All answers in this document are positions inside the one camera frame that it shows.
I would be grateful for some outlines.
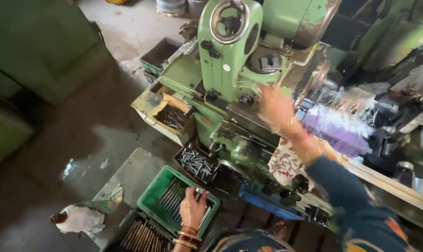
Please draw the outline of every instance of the pile of metal pins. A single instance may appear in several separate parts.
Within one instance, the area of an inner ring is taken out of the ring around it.
[[[170,252],[172,243],[146,220],[135,221],[119,245],[120,252]]]
[[[169,105],[166,105],[163,110],[158,113],[157,120],[176,130],[183,130],[186,124],[184,113],[180,109]]]
[[[176,179],[174,178],[173,180],[169,182],[168,186],[166,187],[162,195],[158,198],[160,200],[160,204],[163,206],[163,210],[171,213],[171,217],[179,225],[182,225],[183,223],[180,209],[181,209],[181,202],[185,198],[186,187],[187,186],[185,183],[183,183],[183,181],[177,178]],[[199,227],[202,226],[202,222],[210,213],[211,208],[212,208],[212,203],[207,202],[207,209],[205,210],[206,213]]]
[[[210,164],[208,158],[196,150],[185,148],[177,160],[190,174],[205,184],[216,176],[217,165]]]

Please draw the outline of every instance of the white plastic bag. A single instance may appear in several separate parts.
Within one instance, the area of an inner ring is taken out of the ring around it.
[[[88,207],[78,207],[75,205],[69,205],[63,212],[67,212],[68,218],[63,223],[58,223],[56,226],[61,232],[101,232],[105,227],[104,214],[90,209]]]

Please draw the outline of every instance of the bangle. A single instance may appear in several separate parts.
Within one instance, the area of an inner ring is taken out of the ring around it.
[[[192,244],[192,243],[189,243],[189,242],[186,242],[186,241],[183,241],[183,240],[179,240],[179,239],[172,239],[172,242],[173,242],[173,243],[179,243],[179,244],[182,244],[182,245],[184,245],[184,246],[186,246],[186,247],[188,247],[188,248],[190,248],[190,249],[197,249],[196,245],[194,245],[194,244]]]
[[[196,236],[194,236],[194,235],[191,235],[191,234],[188,234],[188,233],[185,233],[185,232],[182,232],[182,231],[178,231],[177,233],[178,233],[178,234],[180,234],[180,235],[184,235],[184,236],[186,236],[186,237],[189,237],[189,238],[195,239],[195,240],[197,240],[198,242],[202,242],[202,240],[201,240],[201,239],[197,238],[197,237],[196,237]]]
[[[185,236],[183,234],[180,234],[178,239],[179,240],[183,240],[185,242],[193,243],[193,244],[196,244],[197,243],[197,240],[195,240],[195,239],[193,239],[191,237]]]

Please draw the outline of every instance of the blue garment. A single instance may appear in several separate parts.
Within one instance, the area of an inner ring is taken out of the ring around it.
[[[364,186],[342,165],[320,157],[306,170],[327,193],[333,207],[345,212],[337,217],[338,243],[344,252],[409,252],[412,249],[389,209],[369,203]],[[294,250],[270,232],[242,230],[221,235],[209,252],[264,252]]]
[[[328,193],[333,207],[345,210],[337,219],[338,243],[344,251],[354,246],[367,252],[411,251],[397,216],[388,208],[372,206],[363,184],[342,165],[320,157],[306,172]]]

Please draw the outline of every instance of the motion-blurred hand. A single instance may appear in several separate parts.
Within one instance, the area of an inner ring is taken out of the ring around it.
[[[181,203],[181,216],[183,226],[192,227],[196,230],[199,229],[202,218],[205,215],[206,199],[208,192],[202,194],[199,202],[194,200],[195,187],[188,187],[185,190],[185,199]]]
[[[294,136],[304,132],[302,124],[295,117],[293,100],[273,87],[260,87],[260,112],[273,131]]]

